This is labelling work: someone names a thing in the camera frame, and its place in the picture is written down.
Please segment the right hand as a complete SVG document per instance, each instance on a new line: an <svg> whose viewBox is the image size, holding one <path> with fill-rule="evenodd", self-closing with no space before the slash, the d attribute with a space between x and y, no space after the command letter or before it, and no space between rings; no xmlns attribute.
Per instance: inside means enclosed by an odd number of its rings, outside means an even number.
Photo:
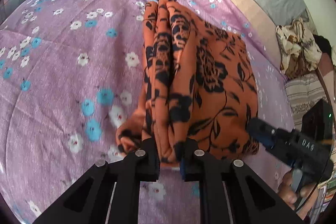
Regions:
<svg viewBox="0 0 336 224"><path fill-rule="evenodd" d="M292 209L295 209L295 202L298 199L298 195L295 194L294 191L291 189L291 184L292 184L292 171L287 172L284 174L281 184L278 187L278 195L280 198ZM314 193L308 198L309 194L315 187L314 184L307 185L301 189L301 192L299 196L302 198L306 198L306 203L305 205L297 212L297 215L301 218L304 219L308 212L311 210L313 207L314 203L316 202L316 199L318 198L319 195L319 190L315 189Z"/></svg>

